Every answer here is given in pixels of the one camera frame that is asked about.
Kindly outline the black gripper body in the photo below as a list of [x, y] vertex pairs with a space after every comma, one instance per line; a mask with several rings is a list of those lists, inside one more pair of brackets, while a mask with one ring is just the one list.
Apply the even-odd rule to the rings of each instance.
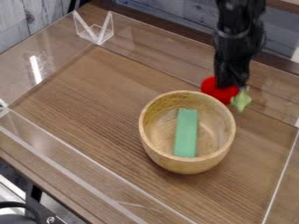
[[214, 61], [250, 60], [264, 38], [261, 16], [266, 0], [214, 0], [218, 20], [214, 33]]

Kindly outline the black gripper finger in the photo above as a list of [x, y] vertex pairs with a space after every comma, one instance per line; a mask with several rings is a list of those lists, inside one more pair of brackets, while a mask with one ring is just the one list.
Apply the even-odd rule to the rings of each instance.
[[233, 84], [233, 79], [229, 74], [229, 68], [222, 60], [214, 60], [213, 63], [214, 79], [217, 88], [228, 88]]
[[249, 77], [249, 60], [237, 61], [232, 66], [236, 85], [242, 88]]

